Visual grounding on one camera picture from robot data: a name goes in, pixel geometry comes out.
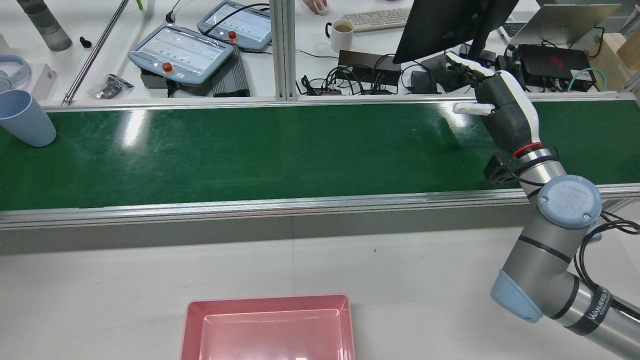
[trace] white mug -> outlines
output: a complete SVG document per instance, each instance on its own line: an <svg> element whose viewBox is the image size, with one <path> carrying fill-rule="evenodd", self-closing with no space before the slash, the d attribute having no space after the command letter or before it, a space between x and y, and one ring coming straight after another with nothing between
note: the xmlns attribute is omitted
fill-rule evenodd
<svg viewBox="0 0 640 360"><path fill-rule="evenodd" d="M353 24L351 21L340 19L334 23L327 22L324 26L324 33L331 40L331 50L340 53L340 50L351 49L353 41Z"/></svg>

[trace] ur logo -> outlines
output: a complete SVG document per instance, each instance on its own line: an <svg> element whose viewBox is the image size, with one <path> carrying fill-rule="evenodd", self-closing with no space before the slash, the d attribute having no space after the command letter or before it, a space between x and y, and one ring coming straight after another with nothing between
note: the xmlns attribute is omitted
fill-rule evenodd
<svg viewBox="0 0 640 360"><path fill-rule="evenodd" d="M578 213L582 209L585 199L587 199L587 194L584 192L562 185L558 191L556 204L562 208L571 208L574 213Z"/></svg>

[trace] plastic cup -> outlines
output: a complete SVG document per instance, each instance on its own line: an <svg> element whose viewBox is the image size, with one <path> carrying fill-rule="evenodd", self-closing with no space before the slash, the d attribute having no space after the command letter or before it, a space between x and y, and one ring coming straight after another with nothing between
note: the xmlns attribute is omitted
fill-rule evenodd
<svg viewBox="0 0 640 360"><path fill-rule="evenodd" d="M0 126L31 146L43 147L56 138L51 119L29 92L0 94Z"/></svg>

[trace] sticker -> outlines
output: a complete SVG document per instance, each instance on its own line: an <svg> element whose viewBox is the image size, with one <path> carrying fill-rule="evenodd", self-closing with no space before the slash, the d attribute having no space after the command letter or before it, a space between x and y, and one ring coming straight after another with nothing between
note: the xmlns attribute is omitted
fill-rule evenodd
<svg viewBox="0 0 640 360"><path fill-rule="evenodd" d="M580 70L571 70L571 75L575 77L579 72ZM591 74L588 71L583 72L582 74L580 74L580 76L578 76L575 79L584 80L584 81L593 81L593 79L591 79Z"/></svg>

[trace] person's hand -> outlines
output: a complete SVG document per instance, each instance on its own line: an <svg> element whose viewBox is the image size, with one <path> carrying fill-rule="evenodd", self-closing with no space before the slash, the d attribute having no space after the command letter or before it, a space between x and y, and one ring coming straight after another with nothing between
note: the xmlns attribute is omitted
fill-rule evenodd
<svg viewBox="0 0 640 360"><path fill-rule="evenodd" d="M318 10L322 10L324 7L326 7L328 4L326 3L326 0L302 0L305 2L305 4L307 4L307 7L309 7L309 10L313 11L314 14L318 14Z"/></svg>

